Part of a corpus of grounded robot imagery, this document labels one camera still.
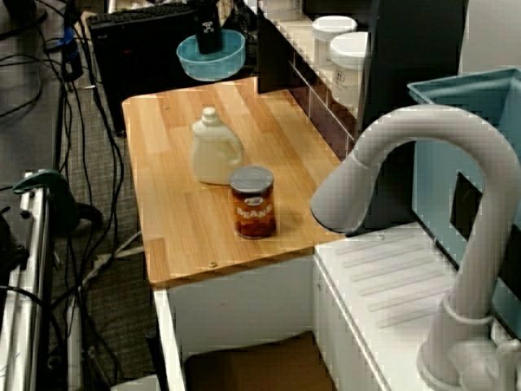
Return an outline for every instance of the jar lid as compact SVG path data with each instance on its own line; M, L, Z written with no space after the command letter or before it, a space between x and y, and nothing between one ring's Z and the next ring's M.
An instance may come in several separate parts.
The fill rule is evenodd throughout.
M360 71L367 56L368 33L339 35L331 41L331 61L340 67Z
M357 22L347 16L323 16L313 22L313 38L330 42L334 37L357 31Z
M261 193L273 184L274 175L271 171L258 165L241 167L230 175L231 188L245 194Z

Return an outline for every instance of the blue bowl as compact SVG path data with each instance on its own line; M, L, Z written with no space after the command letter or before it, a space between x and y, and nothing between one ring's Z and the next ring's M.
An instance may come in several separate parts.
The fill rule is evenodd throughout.
M246 60L246 48L241 33L223 29L222 50L203 55L199 52L195 35L177 47L177 57L185 73L200 81L217 81L237 73Z

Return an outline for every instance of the food can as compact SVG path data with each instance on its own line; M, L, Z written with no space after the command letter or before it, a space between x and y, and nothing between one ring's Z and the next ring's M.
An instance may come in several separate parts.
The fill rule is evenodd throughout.
M260 239L275 232L274 175L250 165L230 175L235 231L247 239Z

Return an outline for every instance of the faucet handle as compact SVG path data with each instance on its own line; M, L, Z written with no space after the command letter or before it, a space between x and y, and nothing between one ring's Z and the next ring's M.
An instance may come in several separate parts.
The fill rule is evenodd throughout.
M521 358L521 342L509 340L496 349L496 391L515 391L516 366Z

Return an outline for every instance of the faucet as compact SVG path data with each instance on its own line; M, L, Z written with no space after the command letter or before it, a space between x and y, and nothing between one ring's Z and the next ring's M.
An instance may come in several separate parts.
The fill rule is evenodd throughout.
M521 342L496 347L490 339L490 309L521 199L521 166L496 128L465 110L436 104L381 116L315 191L311 211L330 231L354 232L367 213L386 156L422 139L452 144L471 156L483 175L484 193L456 281L418 352L418 371L435 391L514 391Z

